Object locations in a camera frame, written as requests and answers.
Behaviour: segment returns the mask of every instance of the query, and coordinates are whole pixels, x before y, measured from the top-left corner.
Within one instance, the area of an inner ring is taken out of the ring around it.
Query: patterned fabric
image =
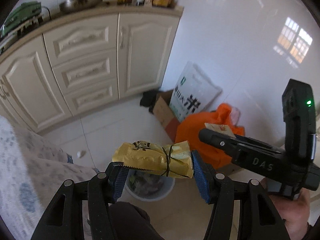
[[[89,180],[97,172],[74,165],[71,155],[0,116],[0,215],[16,240],[31,239],[63,181]]]

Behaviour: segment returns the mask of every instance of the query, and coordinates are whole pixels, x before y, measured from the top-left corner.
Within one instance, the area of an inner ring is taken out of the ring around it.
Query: person's leg
[[[164,240],[150,224],[147,212],[127,202],[109,207],[119,240]]]

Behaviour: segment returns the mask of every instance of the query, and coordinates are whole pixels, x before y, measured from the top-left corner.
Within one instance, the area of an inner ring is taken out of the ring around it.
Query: yellow package
[[[146,141],[124,143],[112,157],[128,168],[172,178],[192,178],[193,164],[188,141],[160,145]]]

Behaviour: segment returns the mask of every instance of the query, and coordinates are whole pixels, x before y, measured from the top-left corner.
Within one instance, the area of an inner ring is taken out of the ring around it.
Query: white wall
[[[57,8],[63,0],[41,0]],[[188,60],[223,88],[225,101],[241,110],[246,135],[275,143],[285,134],[281,95],[290,78],[310,83],[320,102],[320,30],[300,0],[179,0],[185,7],[163,89],[171,89]],[[312,37],[303,62],[292,67],[273,50],[287,17]]]

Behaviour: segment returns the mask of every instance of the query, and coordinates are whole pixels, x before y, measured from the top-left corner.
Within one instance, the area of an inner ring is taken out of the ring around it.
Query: orange bag
[[[230,121],[231,106],[222,103],[217,111],[191,114],[178,126],[175,143],[189,141],[190,150],[197,150],[205,163],[210,163],[215,169],[231,162],[231,157],[211,145],[201,142],[199,131],[205,128],[205,123],[226,124],[232,132],[244,136],[244,127],[234,126]]]

